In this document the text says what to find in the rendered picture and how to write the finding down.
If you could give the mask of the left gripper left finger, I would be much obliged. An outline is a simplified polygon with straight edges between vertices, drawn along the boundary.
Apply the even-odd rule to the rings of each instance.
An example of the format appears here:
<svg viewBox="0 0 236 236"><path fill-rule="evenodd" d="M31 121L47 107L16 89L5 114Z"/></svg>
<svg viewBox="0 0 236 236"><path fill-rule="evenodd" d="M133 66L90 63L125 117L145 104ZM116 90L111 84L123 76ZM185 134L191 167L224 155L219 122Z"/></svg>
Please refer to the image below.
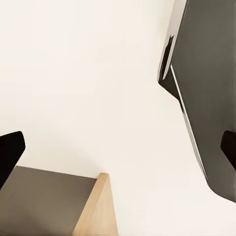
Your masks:
<svg viewBox="0 0 236 236"><path fill-rule="evenodd" d="M26 149L22 131L0 136L0 190Z"/></svg>

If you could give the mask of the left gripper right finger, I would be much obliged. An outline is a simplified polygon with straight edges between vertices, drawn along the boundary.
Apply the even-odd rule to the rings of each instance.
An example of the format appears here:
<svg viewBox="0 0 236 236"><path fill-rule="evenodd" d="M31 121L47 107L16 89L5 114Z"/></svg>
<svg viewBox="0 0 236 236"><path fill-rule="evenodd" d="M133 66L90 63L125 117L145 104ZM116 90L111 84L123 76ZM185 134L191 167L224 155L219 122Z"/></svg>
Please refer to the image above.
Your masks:
<svg viewBox="0 0 236 236"><path fill-rule="evenodd" d="M220 148L236 170L236 133L225 131Z"/></svg>

